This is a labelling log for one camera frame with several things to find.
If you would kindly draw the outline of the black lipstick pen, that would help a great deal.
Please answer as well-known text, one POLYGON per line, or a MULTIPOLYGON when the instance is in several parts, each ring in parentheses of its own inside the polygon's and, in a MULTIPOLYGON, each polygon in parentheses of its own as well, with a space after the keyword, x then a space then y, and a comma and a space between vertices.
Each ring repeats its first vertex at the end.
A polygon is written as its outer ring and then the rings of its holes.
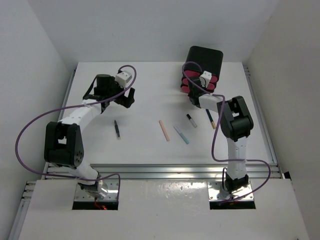
POLYGON ((120 130, 119 130, 119 126, 116 120, 114 120, 114 128, 115 128, 115 133, 116 133, 116 137, 118 140, 121 139, 121 135, 120 135, 120 130))

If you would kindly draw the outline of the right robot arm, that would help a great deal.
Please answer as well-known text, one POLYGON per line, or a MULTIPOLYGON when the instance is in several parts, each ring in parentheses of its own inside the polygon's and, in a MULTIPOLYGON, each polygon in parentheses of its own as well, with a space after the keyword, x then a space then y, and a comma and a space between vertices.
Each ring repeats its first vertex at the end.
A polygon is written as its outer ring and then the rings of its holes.
POLYGON ((191 103, 200 108, 218 113, 216 128, 221 129, 227 140, 228 159, 221 184, 221 193, 228 197, 236 190, 247 187, 249 176, 246 168, 247 142, 254 122, 242 96, 226 100, 221 94, 205 89, 209 79, 204 75, 187 78, 191 103))

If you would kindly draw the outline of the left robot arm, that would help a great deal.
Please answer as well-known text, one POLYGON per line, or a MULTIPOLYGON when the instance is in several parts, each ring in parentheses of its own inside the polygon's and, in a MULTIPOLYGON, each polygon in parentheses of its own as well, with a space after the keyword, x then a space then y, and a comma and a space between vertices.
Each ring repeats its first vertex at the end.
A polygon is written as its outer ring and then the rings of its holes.
POLYGON ((76 177, 83 191, 95 199, 107 194, 101 175, 85 160, 82 131, 110 102, 129 108, 134 103, 135 89, 123 93, 132 75, 119 71, 117 75, 98 74, 82 97, 82 106, 58 122, 46 126, 44 159, 56 167, 67 170, 76 177))

